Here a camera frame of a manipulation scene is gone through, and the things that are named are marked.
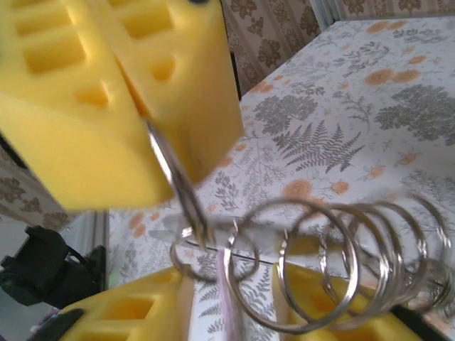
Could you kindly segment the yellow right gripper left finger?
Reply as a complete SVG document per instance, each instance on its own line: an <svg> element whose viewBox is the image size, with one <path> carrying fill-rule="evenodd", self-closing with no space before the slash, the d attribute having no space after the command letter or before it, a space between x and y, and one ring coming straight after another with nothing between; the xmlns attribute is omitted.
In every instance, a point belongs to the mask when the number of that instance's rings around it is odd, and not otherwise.
<svg viewBox="0 0 455 341"><path fill-rule="evenodd" d="M194 282L169 267L61 310L84 311L64 340L187 340Z"/></svg>

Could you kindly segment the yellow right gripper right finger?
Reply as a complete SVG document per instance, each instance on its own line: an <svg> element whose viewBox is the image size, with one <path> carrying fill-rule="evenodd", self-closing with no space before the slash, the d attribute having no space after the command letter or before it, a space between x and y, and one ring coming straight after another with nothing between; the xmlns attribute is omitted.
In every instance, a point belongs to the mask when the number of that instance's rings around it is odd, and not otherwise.
<svg viewBox="0 0 455 341"><path fill-rule="evenodd" d="M297 303L310 315L319 319L334 309L334 304L321 286L322 274L313 270L290 264L287 266L287 280ZM303 324L287 304L279 287L277 265L273 265L273 300L277 321L287 324ZM280 340L421 340L392 313L369 320L363 326L348 331L317 329L303 335L281 334Z"/></svg>

